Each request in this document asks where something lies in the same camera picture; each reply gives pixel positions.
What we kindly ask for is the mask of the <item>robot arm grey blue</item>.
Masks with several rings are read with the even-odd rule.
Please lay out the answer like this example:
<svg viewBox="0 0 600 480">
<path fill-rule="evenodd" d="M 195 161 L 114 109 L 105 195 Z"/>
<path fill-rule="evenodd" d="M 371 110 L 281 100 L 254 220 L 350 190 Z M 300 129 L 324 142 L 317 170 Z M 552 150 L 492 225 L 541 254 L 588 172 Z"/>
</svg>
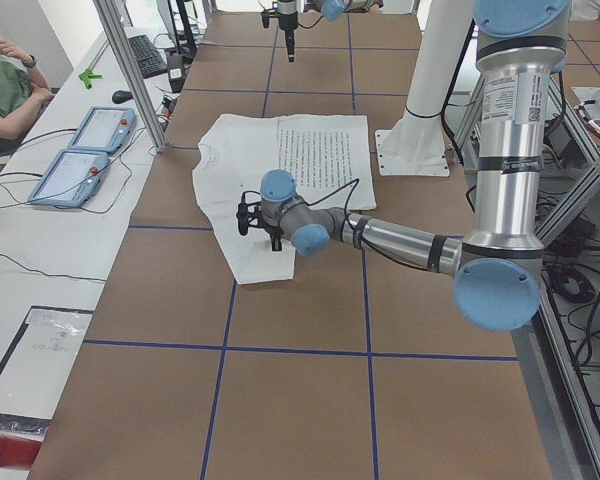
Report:
<svg viewBox="0 0 600 480">
<path fill-rule="evenodd" d="M 312 25 L 306 26 L 299 21 L 299 2 L 281 0 L 273 1 L 269 8 L 263 8 L 260 17 L 264 28 L 270 26 L 272 19 L 278 21 L 278 28 L 284 35 L 288 61 L 293 63 L 295 61 L 295 31 L 298 28 L 311 29 L 322 19 L 334 21 L 345 13 L 366 13 L 375 6 L 381 8 L 383 5 L 383 1 L 309 1 L 308 6 L 304 7 L 303 10 L 315 10 L 320 14 L 320 17 Z"/>
<path fill-rule="evenodd" d="M 241 202 L 238 229 L 289 240 L 312 255 L 330 241 L 399 264 L 450 275 L 461 314 L 494 331 L 527 324 L 540 304 L 541 241 L 534 232 L 548 83 L 563 63 L 567 1 L 480 1 L 476 66 L 484 79 L 475 224 L 462 239 L 389 223 L 346 208 L 312 209 L 286 171 L 266 173 L 260 200 Z"/>
</svg>

